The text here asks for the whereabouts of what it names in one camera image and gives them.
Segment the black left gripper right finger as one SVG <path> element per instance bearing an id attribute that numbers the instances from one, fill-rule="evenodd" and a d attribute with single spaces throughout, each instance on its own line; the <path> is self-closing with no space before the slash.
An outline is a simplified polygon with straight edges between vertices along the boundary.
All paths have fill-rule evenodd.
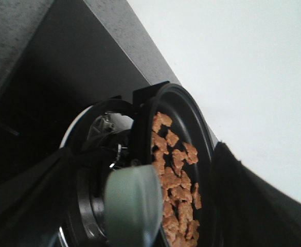
<path id="1" fill-rule="evenodd" d="M 210 186 L 224 246 L 301 246 L 301 203 L 279 191 L 218 142 Z"/>

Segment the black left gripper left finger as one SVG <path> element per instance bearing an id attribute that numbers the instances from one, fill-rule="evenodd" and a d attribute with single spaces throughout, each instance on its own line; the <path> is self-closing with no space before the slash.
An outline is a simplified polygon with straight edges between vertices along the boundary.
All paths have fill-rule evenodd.
<path id="1" fill-rule="evenodd" d="M 76 156 L 61 148 L 0 185 L 0 246 L 53 246 L 73 197 Z"/>

